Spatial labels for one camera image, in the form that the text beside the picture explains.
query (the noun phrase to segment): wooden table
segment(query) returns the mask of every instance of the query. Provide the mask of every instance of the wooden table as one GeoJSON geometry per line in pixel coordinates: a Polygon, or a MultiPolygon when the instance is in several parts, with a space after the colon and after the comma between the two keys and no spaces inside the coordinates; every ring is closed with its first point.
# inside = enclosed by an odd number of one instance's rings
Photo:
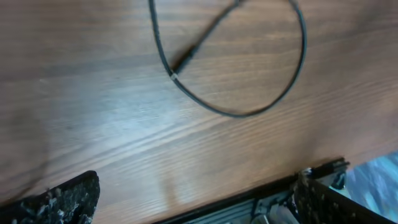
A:
{"type": "MultiPolygon", "coordinates": [[[[231,1],[158,0],[174,62],[231,1]]],[[[149,223],[345,156],[398,149],[398,2],[300,0],[302,75],[269,112],[211,113],[162,68],[145,0],[0,2],[1,200],[89,169],[94,223],[149,223]]],[[[287,1],[247,0],[181,76],[205,100],[250,110],[287,84],[300,53],[287,1]]]]}

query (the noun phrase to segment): brown wood grain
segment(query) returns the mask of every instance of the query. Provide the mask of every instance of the brown wood grain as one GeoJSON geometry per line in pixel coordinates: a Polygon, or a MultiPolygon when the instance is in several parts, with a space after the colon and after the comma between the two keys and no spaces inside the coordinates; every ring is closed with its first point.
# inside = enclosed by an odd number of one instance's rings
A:
{"type": "MultiPolygon", "coordinates": [[[[171,62],[230,1],[158,0],[171,62]]],[[[89,169],[94,223],[149,223],[338,156],[398,149],[398,4],[300,0],[302,75],[269,112],[211,113],[169,80],[147,1],[0,1],[0,196],[89,169]]],[[[184,70],[209,102],[250,110],[287,84],[300,53],[287,1],[247,0],[184,70]]]]}

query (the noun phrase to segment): black cable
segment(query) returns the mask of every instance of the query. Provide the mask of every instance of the black cable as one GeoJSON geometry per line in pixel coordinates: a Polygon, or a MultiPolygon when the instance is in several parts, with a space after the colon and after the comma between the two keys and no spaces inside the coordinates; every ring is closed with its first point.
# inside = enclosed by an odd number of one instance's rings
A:
{"type": "Polygon", "coordinates": [[[224,116],[229,116],[232,118],[247,118],[249,116],[254,116],[260,113],[263,113],[269,109],[271,109],[273,106],[275,106],[280,100],[283,99],[283,97],[290,91],[290,89],[293,87],[293,84],[297,81],[297,78],[299,77],[300,71],[303,67],[304,60],[305,60],[305,54],[307,51],[307,28],[305,26],[305,21],[303,14],[301,10],[299,9],[299,6],[295,2],[295,0],[289,0],[289,3],[292,5],[294,11],[298,15],[298,21],[300,23],[300,28],[302,31],[302,47],[301,47],[301,55],[300,55],[300,60],[297,65],[296,71],[292,77],[292,79],[289,81],[288,85],[285,87],[283,92],[269,105],[256,109],[254,111],[250,111],[248,113],[230,113],[226,112],[225,110],[221,110],[216,108],[215,106],[203,101],[199,97],[195,96],[191,91],[189,91],[185,86],[183,86],[180,81],[178,80],[178,74],[181,73],[183,68],[188,64],[189,61],[193,58],[194,54],[198,51],[200,48],[201,44],[207,39],[207,37],[214,31],[215,27],[220,23],[222,19],[224,19],[233,9],[239,6],[239,0],[234,0],[234,4],[232,4],[230,7],[225,9],[220,16],[218,16],[210,26],[210,28],[205,32],[205,34],[199,39],[197,44],[194,46],[190,47],[188,52],[183,55],[182,59],[178,61],[177,66],[172,70],[167,63],[166,56],[164,54],[163,46],[160,41],[160,34],[159,34],[159,25],[157,23],[157,13],[156,13],[156,6],[155,6],[155,1],[154,0],[148,0],[149,1],[149,10],[150,10],[150,16],[152,19],[152,27],[154,30],[154,37],[156,41],[156,46],[157,50],[159,51],[159,56],[160,59],[163,63],[164,68],[166,69],[166,72],[169,74],[169,77],[171,80],[174,82],[174,84],[181,90],[183,91],[188,97],[190,97],[193,101],[197,102],[199,105],[202,107],[224,115],[224,116]]]}

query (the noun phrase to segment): cable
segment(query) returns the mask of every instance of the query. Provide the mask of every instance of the cable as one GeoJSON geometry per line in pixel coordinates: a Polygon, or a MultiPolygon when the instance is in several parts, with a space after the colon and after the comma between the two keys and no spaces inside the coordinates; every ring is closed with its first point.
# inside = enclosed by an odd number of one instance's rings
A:
{"type": "Polygon", "coordinates": [[[295,0],[289,0],[289,3],[292,5],[294,11],[298,15],[298,21],[300,23],[300,28],[302,31],[302,47],[301,47],[301,55],[300,55],[300,60],[298,62],[297,68],[295,70],[295,73],[292,77],[292,79],[289,81],[288,85],[285,87],[283,92],[269,105],[256,109],[254,111],[250,111],[247,113],[238,113],[238,112],[227,112],[222,109],[218,109],[217,107],[203,101],[199,97],[197,97],[195,94],[193,94],[191,91],[189,91],[183,84],[180,83],[178,80],[178,75],[182,72],[183,68],[191,61],[193,56],[196,54],[202,43],[207,39],[207,37],[214,31],[215,27],[235,8],[239,6],[239,0],[234,0],[234,4],[230,5],[228,8],[226,8],[220,16],[218,16],[212,23],[212,25],[209,27],[209,29],[206,30],[205,34],[199,39],[199,41],[192,47],[189,48],[189,50],[183,55],[183,57],[177,62],[175,68],[171,69],[169,63],[167,62],[166,56],[164,54],[162,42],[160,41],[160,33],[159,33],[159,25],[157,23],[157,13],[156,13],[156,6],[155,6],[155,1],[154,0],[148,0],[149,1],[149,10],[150,10],[150,17],[152,19],[152,28],[154,31],[154,37],[155,37],[155,42],[157,46],[157,50],[159,52],[160,59],[163,63],[164,68],[166,69],[166,72],[169,74],[169,77],[171,80],[174,82],[174,84],[179,88],[182,92],[184,92],[189,98],[191,98],[193,101],[197,102],[200,106],[214,112],[218,113],[220,115],[224,116],[229,116],[232,118],[247,118],[250,116],[254,116],[257,114],[261,114],[269,109],[271,109],[273,106],[275,106],[278,102],[280,102],[283,97],[290,91],[290,89],[293,87],[294,83],[297,81],[299,74],[301,72],[301,69],[303,68],[304,65],[304,60],[305,60],[305,54],[307,51],[307,28],[305,26],[305,21],[303,14],[301,10],[299,9],[299,6],[295,2],[295,0]]]}

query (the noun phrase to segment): wooden surface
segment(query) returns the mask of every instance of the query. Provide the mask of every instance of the wooden surface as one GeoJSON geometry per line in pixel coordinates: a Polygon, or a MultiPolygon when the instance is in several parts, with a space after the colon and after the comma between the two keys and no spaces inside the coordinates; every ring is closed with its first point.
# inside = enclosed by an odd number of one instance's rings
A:
{"type": "MultiPolygon", "coordinates": [[[[171,62],[230,2],[158,0],[171,62]]],[[[0,1],[1,200],[89,169],[94,223],[149,223],[321,161],[398,149],[398,2],[300,0],[302,75],[271,111],[213,114],[168,79],[144,0],[0,1]]],[[[181,81],[216,105],[273,100],[299,59],[287,1],[247,0],[181,81]]]]}

